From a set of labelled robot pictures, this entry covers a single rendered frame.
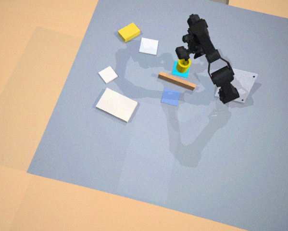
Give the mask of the yellow rectangular block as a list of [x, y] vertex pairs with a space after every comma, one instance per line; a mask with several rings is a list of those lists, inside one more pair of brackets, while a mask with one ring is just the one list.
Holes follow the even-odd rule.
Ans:
[[140, 30], [134, 23], [131, 23], [118, 31], [118, 35], [125, 43], [139, 34]]

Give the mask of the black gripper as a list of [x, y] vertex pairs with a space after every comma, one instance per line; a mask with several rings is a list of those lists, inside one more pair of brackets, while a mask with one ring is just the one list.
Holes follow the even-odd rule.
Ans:
[[192, 39], [192, 43], [190, 45], [190, 47], [188, 49], [186, 49], [184, 46], [181, 46], [181, 47], [176, 47], [175, 49], [175, 52], [178, 56], [178, 59], [185, 59], [188, 60], [190, 58], [190, 54], [193, 53], [195, 54], [194, 55], [194, 59], [200, 57], [200, 56], [203, 56], [205, 55], [205, 52], [202, 48], [201, 45], [197, 45], [196, 43], [194, 43], [193, 41], [193, 37], [191, 38]]

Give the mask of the tan wooden beam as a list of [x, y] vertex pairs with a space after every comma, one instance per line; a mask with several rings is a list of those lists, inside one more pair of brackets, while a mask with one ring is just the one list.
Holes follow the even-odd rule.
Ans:
[[158, 78], [168, 81], [170, 83], [176, 84], [178, 86], [184, 87], [188, 90], [193, 91], [195, 89], [195, 84], [192, 84], [190, 82], [184, 81], [182, 79], [176, 78], [174, 76], [168, 75], [166, 73], [163, 72], [159, 72]]

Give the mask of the white flat square tile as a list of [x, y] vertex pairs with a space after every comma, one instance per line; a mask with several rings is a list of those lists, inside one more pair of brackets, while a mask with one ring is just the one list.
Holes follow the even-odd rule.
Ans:
[[158, 40], [142, 38], [139, 52], [156, 55], [157, 46], [158, 46]]
[[108, 67], [99, 72], [99, 75], [102, 77], [106, 84], [118, 77], [118, 75], [113, 71], [111, 67]]

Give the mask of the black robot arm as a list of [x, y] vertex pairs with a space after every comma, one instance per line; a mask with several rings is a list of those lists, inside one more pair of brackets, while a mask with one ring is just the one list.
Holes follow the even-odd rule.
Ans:
[[[205, 57], [209, 63], [208, 73], [212, 79], [212, 82], [217, 87], [221, 87], [218, 92], [220, 101], [225, 104], [239, 98], [237, 88], [231, 84], [231, 81], [234, 80], [233, 75], [235, 74], [230, 63], [221, 57], [218, 49], [215, 49], [210, 39], [209, 31], [207, 29], [208, 25], [205, 19], [200, 19], [198, 14], [191, 14], [187, 20], [187, 23], [189, 25], [189, 34], [183, 35], [182, 41], [187, 43], [188, 47], [190, 47], [192, 43], [191, 38], [193, 37], [194, 43], [202, 46], [206, 54]], [[210, 63], [218, 59], [225, 61], [228, 65], [210, 74]]]

